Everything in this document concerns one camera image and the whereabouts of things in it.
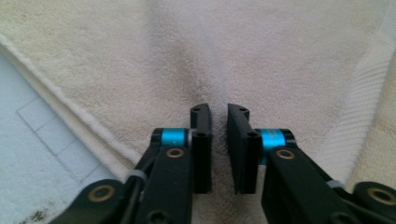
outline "white towel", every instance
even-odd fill
[[[263,223],[263,176],[258,194],[233,195],[227,103],[247,107],[254,128],[291,129],[346,183],[390,71],[395,15],[389,0],[2,1],[0,43],[120,179],[153,129],[189,127],[189,109],[209,103],[214,186],[194,197],[193,223]],[[386,166],[378,181],[396,188]]]

